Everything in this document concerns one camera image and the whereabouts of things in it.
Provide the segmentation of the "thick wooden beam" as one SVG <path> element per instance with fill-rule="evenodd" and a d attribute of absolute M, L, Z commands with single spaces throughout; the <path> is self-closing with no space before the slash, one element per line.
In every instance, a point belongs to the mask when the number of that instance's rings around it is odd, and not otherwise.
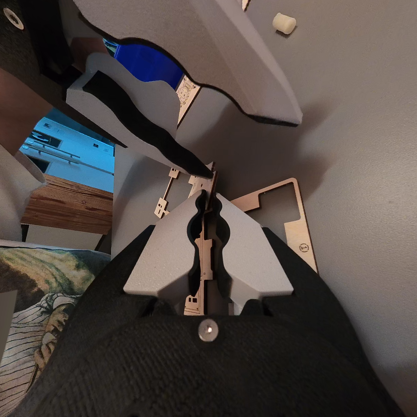
<path fill-rule="evenodd" d="M 44 174 L 33 191 L 22 224 L 107 235 L 112 227 L 113 193 Z"/>

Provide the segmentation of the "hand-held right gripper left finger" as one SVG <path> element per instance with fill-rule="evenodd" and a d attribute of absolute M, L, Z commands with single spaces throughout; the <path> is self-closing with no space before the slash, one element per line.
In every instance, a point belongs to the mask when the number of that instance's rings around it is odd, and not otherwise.
<path fill-rule="evenodd" d="M 155 225 L 124 285 L 125 293 L 155 296 L 183 314 L 187 297 L 195 296 L 200 287 L 195 241 L 202 232 L 205 210 L 206 190 L 200 190 Z"/>

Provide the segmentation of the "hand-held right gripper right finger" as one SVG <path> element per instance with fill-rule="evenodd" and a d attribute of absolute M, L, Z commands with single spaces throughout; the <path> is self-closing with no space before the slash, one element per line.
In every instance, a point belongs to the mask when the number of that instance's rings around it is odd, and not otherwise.
<path fill-rule="evenodd" d="M 277 255 L 262 226 L 220 193 L 213 197 L 218 250 L 216 276 L 223 298 L 240 315 L 248 300 L 293 293 Z"/>

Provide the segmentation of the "cross-shaped wooden piece diamond print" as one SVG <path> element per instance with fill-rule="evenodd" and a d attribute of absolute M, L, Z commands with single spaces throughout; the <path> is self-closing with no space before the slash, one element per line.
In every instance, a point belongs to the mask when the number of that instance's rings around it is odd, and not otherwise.
<path fill-rule="evenodd" d="M 209 197 L 208 197 L 208 201 L 206 205 L 205 215 L 207 215 L 208 213 L 212 211 L 212 200 L 216 191 L 218 172 L 216 171 L 216 163 L 214 161 L 211 163 L 211 171 L 213 173 L 213 177 L 211 179 L 211 185 L 209 188 Z"/>

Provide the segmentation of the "cream wax stick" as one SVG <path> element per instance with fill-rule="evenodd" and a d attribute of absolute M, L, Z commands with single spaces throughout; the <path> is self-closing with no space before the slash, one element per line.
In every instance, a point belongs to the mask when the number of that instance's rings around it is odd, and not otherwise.
<path fill-rule="evenodd" d="M 272 21 L 273 28 L 282 34 L 291 34 L 296 27 L 296 19 L 282 13 L 277 13 Z"/>

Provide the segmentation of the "wooden puzzle sheet arch parts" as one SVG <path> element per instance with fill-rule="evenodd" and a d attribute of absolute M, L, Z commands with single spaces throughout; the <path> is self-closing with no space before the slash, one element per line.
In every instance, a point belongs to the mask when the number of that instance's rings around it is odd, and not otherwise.
<path fill-rule="evenodd" d="M 176 94 L 180 100 L 180 111 L 177 127 L 180 126 L 181 122 L 185 118 L 187 112 L 189 111 L 191 105 L 195 101 L 200 90 L 200 85 L 197 85 L 194 82 L 192 82 L 186 75 L 183 76 L 176 89 Z"/>

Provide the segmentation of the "wooden puzzle sheet square cutout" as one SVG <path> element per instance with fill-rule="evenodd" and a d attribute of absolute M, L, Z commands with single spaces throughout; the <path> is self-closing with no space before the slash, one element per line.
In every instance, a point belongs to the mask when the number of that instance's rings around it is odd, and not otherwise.
<path fill-rule="evenodd" d="M 297 253 L 312 269 L 318 273 L 314 249 L 311 242 L 310 231 L 305 216 L 304 204 L 301 198 L 299 183 L 296 178 L 289 178 L 273 185 L 269 185 L 260 190 L 243 195 L 231 201 L 243 212 L 249 212 L 261 207 L 260 195 L 275 190 L 284 185 L 292 184 L 295 191 L 296 202 L 300 214 L 300 219 L 284 223 L 287 245 Z"/>

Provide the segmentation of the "grey desk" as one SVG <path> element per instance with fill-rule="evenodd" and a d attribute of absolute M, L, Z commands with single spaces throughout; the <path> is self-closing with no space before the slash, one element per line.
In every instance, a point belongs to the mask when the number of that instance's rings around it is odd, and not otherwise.
<path fill-rule="evenodd" d="M 296 19 L 275 30 L 277 13 Z M 177 140 L 228 200 L 299 182 L 319 274 L 375 372 L 416 416 L 416 1 L 251 1 L 303 112 L 261 124 L 201 89 Z"/>

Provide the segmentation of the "wooden four-square frame piece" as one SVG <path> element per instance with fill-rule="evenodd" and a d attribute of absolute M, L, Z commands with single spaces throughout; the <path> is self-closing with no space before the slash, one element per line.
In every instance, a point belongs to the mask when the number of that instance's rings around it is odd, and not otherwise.
<path fill-rule="evenodd" d="M 211 163 L 206 165 L 207 168 L 209 168 L 211 170 Z M 155 208 L 154 214 L 158 217 L 158 218 L 163 218 L 164 216 L 168 215 L 170 213 L 170 211 L 167 210 L 168 207 L 168 201 L 166 200 L 170 188 L 173 184 L 173 181 L 176 180 L 180 175 L 180 172 L 178 169 L 175 168 L 171 168 L 170 172 L 169 172 L 169 183 L 167 185 L 167 188 L 165 190 L 164 196 L 162 198 L 159 198 L 158 204 Z M 206 205 L 207 205 L 207 201 L 208 201 L 208 197 L 209 197 L 209 188 L 211 185 L 211 179 L 204 179 L 204 178 L 200 178 L 200 177 L 196 177 L 191 175 L 190 176 L 190 180 L 189 180 L 189 184 L 192 186 L 189 196 L 188 198 L 190 198 L 192 195 L 194 195 L 195 193 L 197 193 L 200 190 L 205 190 L 206 191 Z"/>

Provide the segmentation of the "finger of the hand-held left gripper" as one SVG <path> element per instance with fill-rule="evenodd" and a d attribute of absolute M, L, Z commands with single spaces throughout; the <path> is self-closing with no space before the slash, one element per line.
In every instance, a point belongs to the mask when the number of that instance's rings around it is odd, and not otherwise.
<path fill-rule="evenodd" d="M 108 54 L 92 53 L 66 91 L 66 103 L 128 150 L 189 175 L 211 170 L 175 139 L 180 101 L 164 81 L 143 82 Z"/>
<path fill-rule="evenodd" d="M 96 30 L 116 41 L 159 47 L 194 83 L 221 91 L 248 116 L 301 123 L 284 72 L 237 1 L 74 2 Z"/>

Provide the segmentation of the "blue plastic bin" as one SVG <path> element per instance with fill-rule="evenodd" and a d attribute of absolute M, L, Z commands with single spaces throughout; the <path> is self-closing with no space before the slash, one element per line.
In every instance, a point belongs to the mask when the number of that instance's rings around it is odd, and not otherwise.
<path fill-rule="evenodd" d="M 103 42 L 110 55 L 140 81 L 165 81 L 176 90 L 184 77 L 178 65 L 152 47 L 141 44 L 119 45 L 105 38 Z"/>

